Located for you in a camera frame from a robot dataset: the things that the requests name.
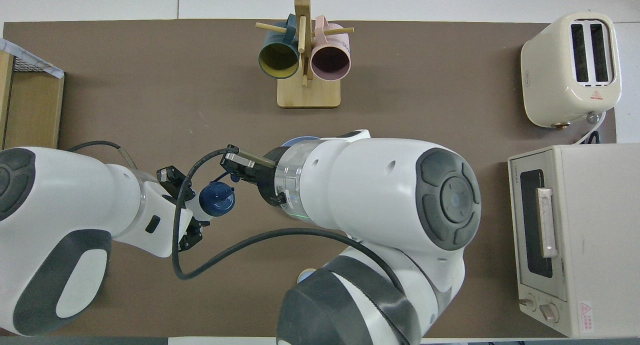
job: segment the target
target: toaster knob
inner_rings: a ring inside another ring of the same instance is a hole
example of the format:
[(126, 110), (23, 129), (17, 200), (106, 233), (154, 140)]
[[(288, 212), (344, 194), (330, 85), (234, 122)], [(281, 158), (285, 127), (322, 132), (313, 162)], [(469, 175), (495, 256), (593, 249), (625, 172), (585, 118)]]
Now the toaster knob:
[(547, 322), (557, 323), (560, 320), (560, 313), (554, 304), (540, 305), (540, 313)]

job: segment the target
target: round joint cover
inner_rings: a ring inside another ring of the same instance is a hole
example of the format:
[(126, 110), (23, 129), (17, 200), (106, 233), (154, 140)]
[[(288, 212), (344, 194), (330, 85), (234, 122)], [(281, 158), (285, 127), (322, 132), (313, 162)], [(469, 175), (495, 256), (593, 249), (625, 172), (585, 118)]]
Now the round joint cover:
[(480, 224), (480, 186), (469, 163), (447, 149), (416, 162), (416, 207), (424, 232), (444, 250), (469, 244)]

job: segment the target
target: warning sticker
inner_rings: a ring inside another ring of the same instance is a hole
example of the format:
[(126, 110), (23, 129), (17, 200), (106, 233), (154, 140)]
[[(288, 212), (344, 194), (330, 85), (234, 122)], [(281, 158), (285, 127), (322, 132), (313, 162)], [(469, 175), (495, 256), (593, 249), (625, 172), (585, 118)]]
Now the warning sticker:
[(597, 101), (601, 101), (601, 100), (603, 100), (602, 95), (600, 95), (600, 93), (598, 92), (598, 90), (595, 90), (595, 91), (593, 92), (593, 94), (591, 95), (591, 98), (592, 98), (592, 99), (595, 99), (595, 100), (597, 100)]
[(590, 301), (580, 301), (578, 303), (580, 312), (580, 329), (582, 333), (594, 332), (594, 307)]

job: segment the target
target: dark blue round object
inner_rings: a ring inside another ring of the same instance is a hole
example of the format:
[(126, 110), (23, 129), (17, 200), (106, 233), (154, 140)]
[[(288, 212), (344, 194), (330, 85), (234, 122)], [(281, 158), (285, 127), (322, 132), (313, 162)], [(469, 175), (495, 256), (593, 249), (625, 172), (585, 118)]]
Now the dark blue round object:
[(199, 204), (205, 213), (218, 217), (222, 216), (236, 204), (235, 188), (220, 181), (211, 181), (199, 193)]

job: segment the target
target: mug rack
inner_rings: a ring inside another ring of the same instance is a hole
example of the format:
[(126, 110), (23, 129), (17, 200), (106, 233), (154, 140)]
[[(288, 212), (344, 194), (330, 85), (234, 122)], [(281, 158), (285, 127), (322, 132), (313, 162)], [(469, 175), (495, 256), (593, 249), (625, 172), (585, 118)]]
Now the mug rack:
[[(340, 80), (323, 80), (311, 70), (313, 46), (311, 0), (294, 0), (297, 21), (299, 66), (295, 74), (278, 79), (277, 102), (281, 108), (336, 108), (340, 105)], [(285, 33), (280, 26), (255, 23), (256, 28)], [(325, 30), (325, 35), (353, 33), (354, 28)]]

